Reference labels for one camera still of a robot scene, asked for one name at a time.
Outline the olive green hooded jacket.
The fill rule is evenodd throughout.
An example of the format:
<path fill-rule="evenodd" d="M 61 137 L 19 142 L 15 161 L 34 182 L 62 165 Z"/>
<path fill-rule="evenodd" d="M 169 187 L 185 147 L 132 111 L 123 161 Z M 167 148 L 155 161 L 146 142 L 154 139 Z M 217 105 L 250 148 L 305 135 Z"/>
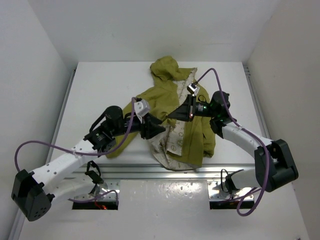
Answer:
<path fill-rule="evenodd" d="M 138 94 L 150 106 L 150 113 L 162 120 L 165 131 L 148 140 L 154 158 L 166 169 L 193 170 L 202 167 L 203 158 L 214 155 L 215 134 L 207 117 L 196 116 L 185 122 L 168 118 L 187 98 L 189 84 L 197 68 L 181 68 L 171 56 L 150 65 L 154 86 Z"/>

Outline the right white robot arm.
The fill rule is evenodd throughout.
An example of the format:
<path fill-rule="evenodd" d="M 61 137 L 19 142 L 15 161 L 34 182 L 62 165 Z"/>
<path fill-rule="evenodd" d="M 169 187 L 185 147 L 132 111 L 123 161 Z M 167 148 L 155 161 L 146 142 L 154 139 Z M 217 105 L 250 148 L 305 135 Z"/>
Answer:
<path fill-rule="evenodd" d="M 271 140 L 257 136 L 238 126 L 229 116 L 229 94 L 216 91 L 210 102 L 198 102 L 192 94 L 168 118 L 191 122 L 195 117 L 209 118 L 214 134 L 240 147 L 254 158 L 254 169 L 228 174 L 222 186 L 229 193 L 240 189 L 261 188 L 270 193 L 299 177 L 289 145 L 283 139 Z"/>

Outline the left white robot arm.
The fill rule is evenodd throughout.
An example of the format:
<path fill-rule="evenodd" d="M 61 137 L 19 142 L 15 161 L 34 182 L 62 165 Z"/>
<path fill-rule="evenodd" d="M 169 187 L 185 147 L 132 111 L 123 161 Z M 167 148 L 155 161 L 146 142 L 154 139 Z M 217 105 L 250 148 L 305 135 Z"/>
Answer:
<path fill-rule="evenodd" d="M 129 134 L 139 133 L 149 140 L 166 129 L 162 121 L 150 114 L 150 108 L 143 102 L 132 104 L 131 111 L 123 114 L 119 106 L 109 106 L 92 124 L 87 135 L 73 148 L 66 149 L 53 144 L 64 153 L 49 163 L 27 171 L 17 169 L 11 198 L 30 222 L 43 217 L 59 200 L 74 201 L 83 191 L 91 191 L 104 184 L 95 160 L 118 150 Z M 120 143 L 116 137 L 122 136 Z"/>

